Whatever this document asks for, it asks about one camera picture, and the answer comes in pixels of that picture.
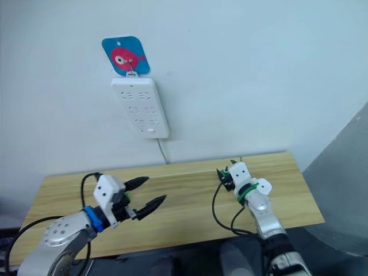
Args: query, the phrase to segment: power strip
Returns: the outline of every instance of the power strip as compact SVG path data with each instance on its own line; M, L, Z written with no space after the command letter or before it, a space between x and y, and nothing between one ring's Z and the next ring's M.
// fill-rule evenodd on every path
M168 138L165 114L152 79L114 78L111 87L134 128L144 138Z

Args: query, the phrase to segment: metal robot arm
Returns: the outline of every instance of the metal robot arm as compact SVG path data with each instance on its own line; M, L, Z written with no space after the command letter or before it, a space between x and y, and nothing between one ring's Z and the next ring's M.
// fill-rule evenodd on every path
M264 241L262 250L270 260L270 275L312 276L272 210L268 198L271 184L263 178L252 178L244 162L232 163L230 168L217 170L217 175L228 191L234 191L237 201L249 207Z
M118 222L128 218L145 218L156 210L166 197L163 195L150 201L139 211L132 210L125 192L139 187L148 177L122 183L111 175L96 176L98 182L93 194L99 206L87 206L76 214L51 223L43 233L37 248L24 259L18 271L19 276L68 276L78 252L93 240L98 232L109 226L115 228Z

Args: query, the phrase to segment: wooden table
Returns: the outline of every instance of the wooden table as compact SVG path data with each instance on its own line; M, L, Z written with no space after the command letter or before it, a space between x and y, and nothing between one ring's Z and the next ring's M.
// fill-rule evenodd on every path
M276 215L285 228L323 223L323 217L290 153L242 157L250 173L266 178L273 185L270 198ZM104 171L123 181L149 176L151 179L131 192L132 208L140 209L149 200L167 194L164 203L142 221L124 221L116 229L108 228L92 241L91 257L149 250L205 240L231 237L219 227L211 213L213 193L219 184L216 168L230 165L229 159L169 164L164 166ZM46 216L67 215L81 209L80 182L85 174L46 177L23 226ZM93 198L95 180L86 182L87 205L96 206ZM222 188L216 200L216 212L226 225L240 209L233 193ZM38 224L26 231L15 244L11 264L20 264L35 248L50 223ZM239 216L236 228L255 230L249 212ZM86 249L79 258L84 258Z

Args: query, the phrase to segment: electrical outlet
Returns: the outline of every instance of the electrical outlet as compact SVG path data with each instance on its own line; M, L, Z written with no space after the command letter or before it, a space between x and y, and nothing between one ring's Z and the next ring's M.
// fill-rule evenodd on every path
M168 138L169 131L155 82L150 78L114 78L111 87L134 128L145 138Z

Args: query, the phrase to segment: fish illustration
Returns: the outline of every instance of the fish illustration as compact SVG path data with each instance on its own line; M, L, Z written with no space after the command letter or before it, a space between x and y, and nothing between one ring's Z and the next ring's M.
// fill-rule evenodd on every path
M125 48L115 48L111 51L111 60L119 69L130 71L132 67L136 68L140 60L145 60L145 56L137 56Z

